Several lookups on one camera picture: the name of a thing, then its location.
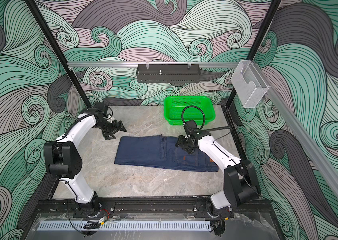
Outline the dark blue denim trousers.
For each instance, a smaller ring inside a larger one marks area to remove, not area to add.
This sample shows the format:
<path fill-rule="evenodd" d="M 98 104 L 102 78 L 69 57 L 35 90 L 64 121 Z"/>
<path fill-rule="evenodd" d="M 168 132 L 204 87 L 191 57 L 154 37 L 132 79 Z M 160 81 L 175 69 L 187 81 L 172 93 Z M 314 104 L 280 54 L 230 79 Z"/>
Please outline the dark blue denim trousers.
<path fill-rule="evenodd" d="M 204 152 L 189 154 L 176 147 L 176 137 L 121 137 L 114 164 L 188 172 L 218 172 L 219 167 Z"/>

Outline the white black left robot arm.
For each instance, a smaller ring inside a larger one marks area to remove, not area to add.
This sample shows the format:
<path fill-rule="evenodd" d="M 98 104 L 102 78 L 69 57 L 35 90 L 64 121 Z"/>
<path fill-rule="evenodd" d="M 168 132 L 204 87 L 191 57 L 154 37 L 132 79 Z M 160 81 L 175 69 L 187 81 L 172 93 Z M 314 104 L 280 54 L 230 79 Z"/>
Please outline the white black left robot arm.
<path fill-rule="evenodd" d="M 106 104 L 94 103 L 93 107 L 83 109 L 60 137 L 43 146 L 47 173 L 64 183 L 75 203 L 90 211 L 89 218 L 97 217 L 102 208 L 98 194 L 81 174 L 83 160 L 78 147 L 92 128 L 101 130 L 104 140 L 114 140 L 117 132 L 126 132 L 122 121 L 117 121 L 113 115 Z"/>

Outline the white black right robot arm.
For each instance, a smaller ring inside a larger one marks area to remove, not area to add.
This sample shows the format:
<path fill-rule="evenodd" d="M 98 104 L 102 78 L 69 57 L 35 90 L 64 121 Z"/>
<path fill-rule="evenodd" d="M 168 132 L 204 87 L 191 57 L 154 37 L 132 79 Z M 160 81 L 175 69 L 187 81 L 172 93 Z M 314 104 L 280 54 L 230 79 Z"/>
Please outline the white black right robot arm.
<path fill-rule="evenodd" d="M 199 150 L 208 155 L 224 173 L 223 190 L 211 195 L 213 210 L 236 208 L 258 194 L 258 179 L 253 164 L 244 161 L 226 150 L 212 136 L 210 130 L 197 127 L 194 120 L 183 123 L 185 135 L 176 143 L 189 154 Z"/>

